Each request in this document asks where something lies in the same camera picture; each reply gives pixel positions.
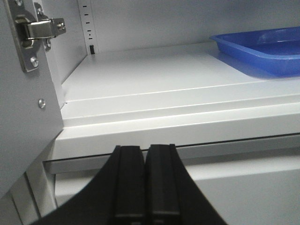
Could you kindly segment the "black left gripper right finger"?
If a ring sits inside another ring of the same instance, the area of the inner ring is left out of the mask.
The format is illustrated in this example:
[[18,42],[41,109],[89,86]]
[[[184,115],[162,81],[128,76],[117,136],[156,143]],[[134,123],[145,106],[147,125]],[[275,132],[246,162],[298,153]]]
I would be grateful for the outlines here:
[[175,145],[151,145],[145,172],[149,225],[226,224],[187,172]]

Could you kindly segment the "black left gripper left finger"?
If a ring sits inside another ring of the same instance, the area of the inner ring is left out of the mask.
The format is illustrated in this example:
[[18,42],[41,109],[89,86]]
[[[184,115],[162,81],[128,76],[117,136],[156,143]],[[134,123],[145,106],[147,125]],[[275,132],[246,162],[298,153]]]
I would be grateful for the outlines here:
[[144,158],[138,146],[116,146],[96,176],[36,225],[144,225]]

